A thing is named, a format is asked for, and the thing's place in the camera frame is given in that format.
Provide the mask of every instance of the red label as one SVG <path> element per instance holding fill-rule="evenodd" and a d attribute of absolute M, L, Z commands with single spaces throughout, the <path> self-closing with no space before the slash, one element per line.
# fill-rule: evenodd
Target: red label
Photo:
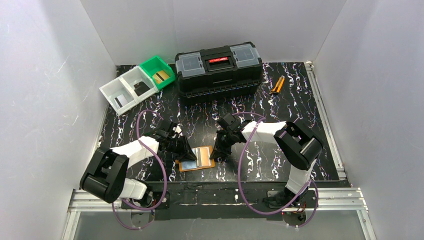
<path fill-rule="evenodd" d="M 211 64 L 211 63 L 216 63 L 216 62 L 221 62 L 221 61 L 227 61 L 227 60 L 228 60 L 228 57 L 227 56 L 225 56 L 225 57 L 218 57 L 218 58 L 210 59 L 209 60 L 209 63 Z"/>

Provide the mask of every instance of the toolbox handle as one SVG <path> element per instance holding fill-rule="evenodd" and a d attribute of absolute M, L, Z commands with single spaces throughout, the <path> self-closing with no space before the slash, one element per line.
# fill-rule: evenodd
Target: toolbox handle
<path fill-rule="evenodd" d="M 231 56 L 230 53 L 227 53 L 220 57 L 204 59 L 204 63 L 205 63 L 206 69 L 209 72 L 222 70 L 222 69 L 230 69 L 235 67 L 233 56 Z"/>

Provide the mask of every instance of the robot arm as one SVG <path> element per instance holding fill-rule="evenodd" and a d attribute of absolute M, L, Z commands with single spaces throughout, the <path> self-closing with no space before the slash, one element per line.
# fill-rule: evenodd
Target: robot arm
<path fill-rule="evenodd" d="M 240 122 L 227 113 L 218 121 L 223 128 L 217 133 L 211 157 L 223 157 L 231 153 L 235 143 L 246 143 L 255 126 L 251 141 L 277 144 L 291 163 L 290 175 L 285 186 L 286 198 L 294 196 L 308 182 L 316 158 L 320 155 L 322 140 L 299 118 L 275 123 L 255 121 Z"/>
<path fill-rule="evenodd" d="M 149 190 L 147 184 L 126 178 L 129 167 L 153 156 L 139 141 L 155 153 L 171 152 L 179 161 L 197 160 L 187 137 L 182 135 L 175 122 L 162 120 L 159 127 L 148 135 L 123 146 L 96 149 L 81 178 L 80 188 L 107 203 L 113 203 L 118 198 L 142 199 Z"/>

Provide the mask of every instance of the gray floor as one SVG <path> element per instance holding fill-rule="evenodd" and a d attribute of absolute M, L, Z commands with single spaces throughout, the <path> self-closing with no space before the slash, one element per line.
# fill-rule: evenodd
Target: gray floor
<path fill-rule="evenodd" d="M 130 224 L 128 212 L 119 213 Z M 76 240 L 362 240 L 356 211 L 318 211 L 314 219 L 296 231 L 282 221 L 265 219 L 179 219 L 156 221 L 143 231 L 127 230 L 112 212 L 82 212 Z"/>

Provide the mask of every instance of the marble table surface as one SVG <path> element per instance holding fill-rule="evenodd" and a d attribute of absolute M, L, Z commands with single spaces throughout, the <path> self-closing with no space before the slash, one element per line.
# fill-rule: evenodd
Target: marble table surface
<path fill-rule="evenodd" d="M 134 65 L 118 66 L 117 76 L 132 67 Z M 270 94 L 281 76 L 285 76 L 281 93 Z M 223 102 L 185 106 L 179 100 L 176 83 L 172 83 L 121 116 L 117 116 L 109 106 L 98 146 L 113 148 L 135 141 L 137 116 L 144 109 L 154 110 L 162 117 L 182 124 L 182 130 L 192 148 L 214 145 L 218 129 L 216 120 L 225 113 L 254 112 L 266 116 L 265 122 L 268 123 L 287 121 L 298 116 L 324 140 L 324 148 L 313 168 L 312 178 L 315 181 L 339 180 L 305 65 L 302 62 L 264 63 L 263 78 L 255 94 L 227 98 Z M 140 120 L 140 133 L 150 132 L 159 121 L 153 114 L 145 114 Z M 163 159 L 167 179 L 172 182 L 235 182 L 243 144 L 234 145 L 232 154 L 226 159 L 219 158 L 214 168 L 180 172 L 178 164 L 172 159 Z M 248 182 L 286 182 L 290 166 L 277 145 L 251 142 L 243 158 L 241 179 Z M 162 171 L 153 157 L 129 168 L 127 178 L 147 182 L 163 181 Z"/>

